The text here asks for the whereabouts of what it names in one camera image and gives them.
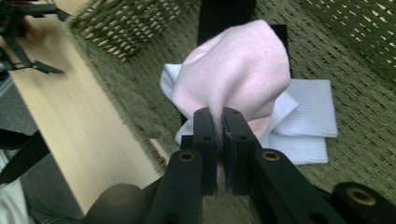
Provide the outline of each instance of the white towel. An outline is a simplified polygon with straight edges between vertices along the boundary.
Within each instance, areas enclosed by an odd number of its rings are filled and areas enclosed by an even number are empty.
[[[160,84],[169,100],[180,68],[181,64],[164,66]],[[179,145],[182,135],[193,135],[192,117],[181,113],[188,120],[175,137]],[[330,81],[292,79],[276,98],[267,131],[259,140],[262,147],[285,153],[294,164],[323,163],[328,161],[325,137],[336,135]]]

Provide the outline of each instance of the woven wicker basket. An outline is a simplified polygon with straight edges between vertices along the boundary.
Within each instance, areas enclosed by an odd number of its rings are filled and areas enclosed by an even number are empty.
[[[160,173],[163,159],[149,139],[172,153],[180,126],[159,87],[160,74],[164,63],[182,63],[195,48],[199,6],[192,0],[94,0],[67,23]],[[253,20],[288,25],[294,77],[332,82],[339,136],[327,141],[330,162],[299,167],[320,188],[355,181],[396,203],[395,13],[392,1],[258,0]],[[206,222],[251,220],[245,199],[222,196],[205,200]]]

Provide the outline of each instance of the woven mat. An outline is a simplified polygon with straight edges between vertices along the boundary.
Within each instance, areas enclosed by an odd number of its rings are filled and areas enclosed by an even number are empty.
[[[197,36],[199,4],[180,2],[92,1],[67,23],[82,57],[160,173],[163,158],[149,139],[158,139],[172,153],[178,150],[174,135],[180,126],[177,110],[160,90],[160,74],[164,63],[183,62]],[[327,141],[330,162],[299,169],[327,191],[354,181],[396,203],[396,85],[301,2],[259,1],[254,13],[254,19],[288,25],[294,77],[332,82],[339,136]],[[171,16],[163,15],[169,11]],[[138,19],[139,13],[146,16]],[[251,222],[246,198],[221,193],[216,200],[205,199],[204,222]]]

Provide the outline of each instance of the wooden table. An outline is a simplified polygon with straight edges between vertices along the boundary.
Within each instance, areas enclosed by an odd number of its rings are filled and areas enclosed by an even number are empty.
[[[56,2],[73,13],[85,1]],[[29,21],[45,38],[36,44],[20,41],[28,57],[65,74],[24,69],[11,76],[83,212],[114,184],[143,188],[157,179],[150,160],[65,36],[64,24],[56,16]],[[0,44],[9,52],[3,40]]]

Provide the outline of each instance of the white cloth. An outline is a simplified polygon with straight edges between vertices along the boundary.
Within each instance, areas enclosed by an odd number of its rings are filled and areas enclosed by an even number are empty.
[[[0,186],[0,223],[34,224],[28,216],[21,181]]]
[[[181,64],[164,66],[160,85],[172,101]],[[182,135],[193,135],[193,120],[188,119],[175,137],[180,145]],[[329,80],[292,79],[287,89],[276,98],[274,111],[263,136],[257,136],[262,147],[283,152],[294,164],[328,161],[325,137],[335,137],[337,126]]]

